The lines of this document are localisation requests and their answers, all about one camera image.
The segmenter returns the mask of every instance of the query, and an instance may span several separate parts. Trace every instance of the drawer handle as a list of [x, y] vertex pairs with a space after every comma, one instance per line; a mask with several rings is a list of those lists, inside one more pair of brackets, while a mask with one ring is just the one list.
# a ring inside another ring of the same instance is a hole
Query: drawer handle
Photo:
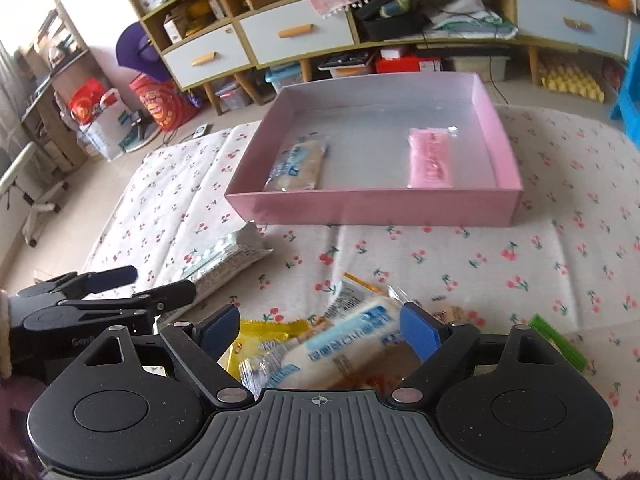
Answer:
[[214, 59], [216, 59], [216, 53], [215, 52], [211, 52], [210, 54], [206, 54], [205, 56], [199, 57], [199, 58], [194, 59], [193, 61], [191, 61], [191, 66], [204, 65], [205, 63], [213, 61]]
[[573, 30], [580, 30], [581, 32], [592, 32], [593, 27], [591, 23], [579, 22], [578, 20], [572, 20], [571, 18], [564, 18], [564, 24], [572, 28]]
[[312, 30], [314, 30], [314, 24], [308, 23], [307, 25], [285, 28], [284, 30], [278, 32], [278, 37], [282, 40], [284, 40], [284, 38], [295, 38], [296, 36], [301, 36], [302, 34], [308, 34]]

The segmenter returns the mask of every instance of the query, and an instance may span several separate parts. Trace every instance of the floor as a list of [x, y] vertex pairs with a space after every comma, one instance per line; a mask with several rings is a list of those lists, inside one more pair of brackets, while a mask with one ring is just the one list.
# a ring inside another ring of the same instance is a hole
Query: floor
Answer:
[[[492, 99], [497, 104], [504, 100], [491, 84], [486, 85]], [[621, 128], [620, 123], [609, 120], [608, 104], [601, 105], [581, 97], [551, 93], [532, 86], [526, 73], [512, 76], [497, 84], [510, 105], [556, 108], [583, 117], [596, 119]], [[203, 123], [212, 124], [214, 130], [221, 130], [237, 124], [260, 120], [270, 105], [249, 106], [217, 117], [208, 108], [194, 120], [182, 126], [174, 139], [179, 142]], [[146, 148], [123, 156], [113, 162], [91, 160], [68, 178], [69, 191], [61, 197], [63, 209], [59, 215], [51, 215], [42, 227], [38, 246], [34, 249], [18, 245], [13, 260], [6, 266], [4, 279], [0, 276], [0, 288], [9, 294], [33, 284], [34, 277], [48, 278], [82, 269], [94, 242], [98, 239], [111, 211], [125, 189], [131, 175], [136, 171], [144, 156], [162, 143], [162, 136]]]

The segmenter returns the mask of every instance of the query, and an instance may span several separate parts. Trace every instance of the pink box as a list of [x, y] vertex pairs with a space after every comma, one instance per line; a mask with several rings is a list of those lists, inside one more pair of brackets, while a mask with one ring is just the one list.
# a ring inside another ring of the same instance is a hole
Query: pink box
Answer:
[[[410, 128], [452, 132], [452, 188], [406, 187]], [[329, 139], [319, 189], [262, 191], [278, 154], [309, 134]], [[476, 74], [393, 73], [284, 88], [225, 195], [258, 223], [507, 227], [522, 182]]]

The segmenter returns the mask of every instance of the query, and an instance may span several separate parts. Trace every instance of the tablecloth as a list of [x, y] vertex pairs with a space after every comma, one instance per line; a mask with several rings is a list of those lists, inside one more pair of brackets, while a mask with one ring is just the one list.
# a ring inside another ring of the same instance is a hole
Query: tablecloth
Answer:
[[[455, 304], [483, 331], [539, 313], [590, 361], [614, 413], [600, 468], [640, 468], [640, 153], [617, 130], [556, 110], [498, 107], [525, 193], [511, 228], [260, 225], [274, 253], [187, 317], [313, 320], [345, 270], [428, 310]], [[133, 264], [114, 294], [160, 285], [243, 221], [223, 197], [258, 123], [156, 150], [132, 177], [86, 268]]]

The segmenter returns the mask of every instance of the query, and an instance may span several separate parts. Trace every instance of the blue plastic stool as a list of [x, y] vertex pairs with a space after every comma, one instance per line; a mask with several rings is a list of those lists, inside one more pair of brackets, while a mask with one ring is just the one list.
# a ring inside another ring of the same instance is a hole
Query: blue plastic stool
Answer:
[[626, 68], [616, 105], [609, 113], [613, 120], [622, 119], [626, 136], [640, 148], [640, 41], [636, 43], [631, 61]]

